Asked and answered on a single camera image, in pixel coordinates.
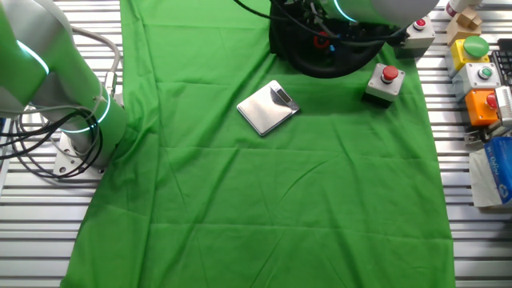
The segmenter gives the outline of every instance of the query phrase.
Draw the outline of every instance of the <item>green cloth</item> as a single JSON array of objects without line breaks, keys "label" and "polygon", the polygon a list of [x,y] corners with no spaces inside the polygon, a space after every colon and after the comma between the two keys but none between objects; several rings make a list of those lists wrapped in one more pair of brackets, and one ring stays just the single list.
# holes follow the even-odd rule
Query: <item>green cloth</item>
[{"label": "green cloth", "polygon": [[[62,287],[454,287],[414,61],[309,78],[232,1],[121,4],[129,128]],[[407,73],[388,110],[361,102],[377,62]],[[302,109],[260,138],[236,105],[271,80]]]}]

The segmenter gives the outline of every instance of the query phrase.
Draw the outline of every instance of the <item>table surface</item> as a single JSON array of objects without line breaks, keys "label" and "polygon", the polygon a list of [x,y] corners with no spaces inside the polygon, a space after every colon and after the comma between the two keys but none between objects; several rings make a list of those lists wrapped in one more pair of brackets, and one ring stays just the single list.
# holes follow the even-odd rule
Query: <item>table surface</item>
[{"label": "table surface", "polygon": [[[55,1],[72,25],[108,37],[122,51],[118,1]],[[430,13],[437,37],[425,57],[417,60],[417,66],[454,237],[457,287],[512,287],[512,210],[488,212],[473,207],[470,151],[464,145],[462,119],[449,92],[450,78],[443,58],[448,49],[445,31],[450,20],[444,11],[446,2],[441,0]],[[483,10],[480,15],[484,20],[483,37],[492,50],[497,49],[499,38],[512,38],[512,11]],[[75,41],[103,80],[113,53],[83,36],[75,36]],[[118,75],[121,93],[122,72]],[[54,139],[58,141],[59,137],[56,133]],[[51,170],[56,153],[46,143],[32,155]],[[98,182],[82,177],[56,186],[30,174],[16,160],[4,164],[0,170],[0,183],[4,183],[0,197],[0,287],[58,287]]]}]

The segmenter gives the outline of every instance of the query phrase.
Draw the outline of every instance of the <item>yellow box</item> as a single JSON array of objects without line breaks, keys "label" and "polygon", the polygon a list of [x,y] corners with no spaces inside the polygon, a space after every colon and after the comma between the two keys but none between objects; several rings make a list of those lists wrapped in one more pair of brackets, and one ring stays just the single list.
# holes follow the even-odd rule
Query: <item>yellow box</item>
[{"label": "yellow box", "polygon": [[471,59],[464,55],[465,39],[459,39],[450,47],[451,56],[454,59],[454,68],[459,71],[467,63],[489,63],[489,55],[480,59]]}]

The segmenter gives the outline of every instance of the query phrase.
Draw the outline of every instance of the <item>blue packaging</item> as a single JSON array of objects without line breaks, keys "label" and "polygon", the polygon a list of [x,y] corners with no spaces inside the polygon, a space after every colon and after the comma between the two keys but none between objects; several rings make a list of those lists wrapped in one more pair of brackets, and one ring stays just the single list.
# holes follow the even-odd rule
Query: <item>blue packaging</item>
[{"label": "blue packaging", "polygon": [[484,147],[499,197],[507,204],[512,199],[512,138],[492,138]]}]

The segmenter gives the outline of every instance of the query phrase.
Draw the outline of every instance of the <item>red button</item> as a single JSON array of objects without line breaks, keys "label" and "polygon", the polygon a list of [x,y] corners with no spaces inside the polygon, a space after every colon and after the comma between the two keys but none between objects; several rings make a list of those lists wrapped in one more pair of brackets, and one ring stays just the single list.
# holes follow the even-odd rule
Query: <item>red button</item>
[{"label": "red button", "polygon": [[492,93],[487,96],[486,104],[491,109],[497,109],[498,108],[498,102],[496,101],[496,94]]},{"label": "red button", "polygon": [[[321,35],[324,35],[326,37],[329,37],[329,35],[326,32],[320,32]],[[330,41],[329,39],[321,38],[319,36],[314,36],[313,38],[313,45],[319,49],[324,49],[329,47]]]},{"label": "red button", "polygon": [[398,77],[398,69],[394,66],[387,66],[382,72],[382,76],[387,81],[393,81]]},{"label": "red button", "polygon": [[418,25],[420,27],[425,27],[426,21],[423,20],[423,19],[419,19],[419,20],[416,21],[416,25]]}]

